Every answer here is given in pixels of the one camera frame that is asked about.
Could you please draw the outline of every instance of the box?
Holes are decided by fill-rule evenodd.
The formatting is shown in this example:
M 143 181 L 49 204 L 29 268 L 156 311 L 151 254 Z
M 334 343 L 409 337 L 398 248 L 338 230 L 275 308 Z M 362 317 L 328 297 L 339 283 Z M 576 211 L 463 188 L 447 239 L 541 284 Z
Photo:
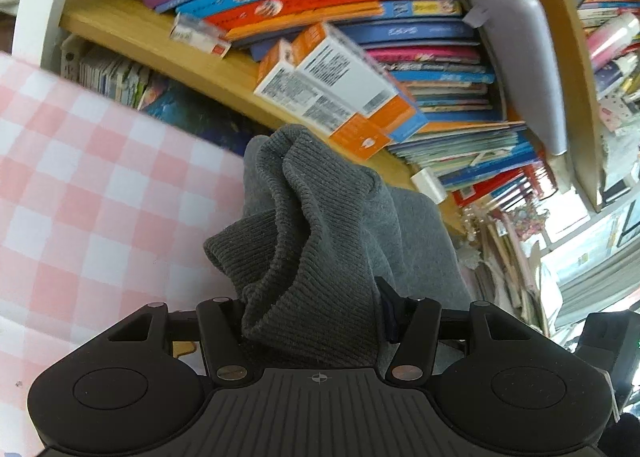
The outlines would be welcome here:
M 331 24 L 317 23 L 292 43 L 296 72 L 402 142 L 427 124 L 417 103 L 363 49 Z
M 254 93 L 283 107 L 360 160 L 367 160 L 390 142 L 379 127 L 296 72 L 292 46 L 286 40 L 279 40 L 262 59 Z

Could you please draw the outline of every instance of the white logo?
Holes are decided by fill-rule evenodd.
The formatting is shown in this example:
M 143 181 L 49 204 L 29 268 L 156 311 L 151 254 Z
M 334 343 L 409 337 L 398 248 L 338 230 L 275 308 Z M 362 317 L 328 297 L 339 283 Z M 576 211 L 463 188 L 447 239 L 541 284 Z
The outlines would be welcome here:
M 319 385 L 320 383 L 324 383 L 327 379 L 331 379 L 331 377 L 325 376 L 323 373 L 317 373 L 309 379 L 315 381 Z

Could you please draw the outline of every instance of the pink and white gingham tablecloth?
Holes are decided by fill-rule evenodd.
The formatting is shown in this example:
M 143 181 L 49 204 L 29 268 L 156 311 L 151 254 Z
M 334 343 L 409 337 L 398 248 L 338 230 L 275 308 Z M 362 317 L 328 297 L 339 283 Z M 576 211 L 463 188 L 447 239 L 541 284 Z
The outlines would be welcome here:
M 78 345 L 234 296 L 202 243 L 242 202 L 240 157 L 0 55 L 0 455 L 42 448 L 29 387 Z

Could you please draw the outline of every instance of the wooden shelf board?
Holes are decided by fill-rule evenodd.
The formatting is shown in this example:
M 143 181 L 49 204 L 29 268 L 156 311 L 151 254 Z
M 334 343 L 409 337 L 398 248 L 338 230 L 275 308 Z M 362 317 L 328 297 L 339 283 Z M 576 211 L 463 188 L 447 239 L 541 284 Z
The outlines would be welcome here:
M 593 71 L 575 0 L 540 0 L 551 29 L 564 92 L 572 162 L 578 181 L 599 210 L 602 147 Z
M 254 95 L 257 64 L 246 53 L 232 50 L 221 60 L 172 41 L 169 39 L 172 23 L 171 15 L 156 14 L 139 0 L 66 0 L 60 27 L 150 66 L 269 128 L 300 122 Z M 353 155 L 328 143 L 346 158 L 358 162 Z M 386 183 L 415 190 L 410 180 L 412 168 L 390 153 L 377 153 L 364 164 L 380 173 Z M 440 209 L 449 228 L 463 231 L 460 212 L 452 199 Z

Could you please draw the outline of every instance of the ribbed fabric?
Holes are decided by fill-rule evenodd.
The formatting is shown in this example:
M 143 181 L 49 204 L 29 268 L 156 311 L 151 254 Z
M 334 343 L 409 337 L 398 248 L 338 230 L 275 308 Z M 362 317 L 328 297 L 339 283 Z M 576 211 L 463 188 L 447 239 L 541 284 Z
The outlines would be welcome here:
M 244 186 L 244 218 L 204 247 L 246 304 L 242 334 L 254 349 L 263 347 L 261 357 L 292 366 L 388 364 L 374 276 L 403 296 L 468 308 L 433 203 L 387 188 L 306 128 L 254 138 Z

